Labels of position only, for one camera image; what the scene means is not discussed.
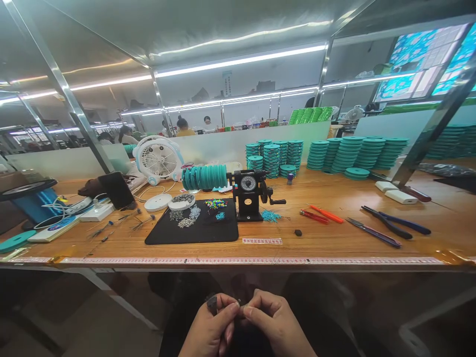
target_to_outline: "person's hand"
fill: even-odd
[[[268,338],[278,357],[316,357],[284,297],[256,289],[242,314]]]
[[[239,304],[225,294],[217,294],[216,297],[218,314],[213,316],[207,303],[198,309],[179,357],[225,355],[235,330],[234,319],[239,313]]]

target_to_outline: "left hand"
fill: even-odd
[[[239,313],[238,302],[225,294],[217,294],[218,314],[213,316],[204,303],[188,331],[179,357],[224,356],[235,330],[234,319]]]

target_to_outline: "black hair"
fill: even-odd
[[[314,97],[311,97],[307,100],[305,108],[314,108]]]
[[[179,128],[184,127],[184,126],[188,126],[188,122],[184,118],[182,118],[182,116],[178,116],[177,126]]]
[[[124,135],[126,135],[127,133],[130,133],[132,131],[132,129],[130,127],[128,127],[127,125],[123,125],[120,127],[120,130],[119,130],[119,138],[118,138],[118,141],[120,143],[122,143],[122,137]]]
[[[98,136],[98,140],[109,140],[109,139],[112,139],[112,136],[111,136],[111,134],[109,134],[108,131],[103,131]]]

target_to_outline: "right hand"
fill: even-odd
[[[317,357],[284,297],[259,289],[242,314],[268,338],[278,357]]]

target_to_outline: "ceiling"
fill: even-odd
[[[474,0],[13,0],[71,86],[476,12]],[[0,89],[52,89],[0,1]]]

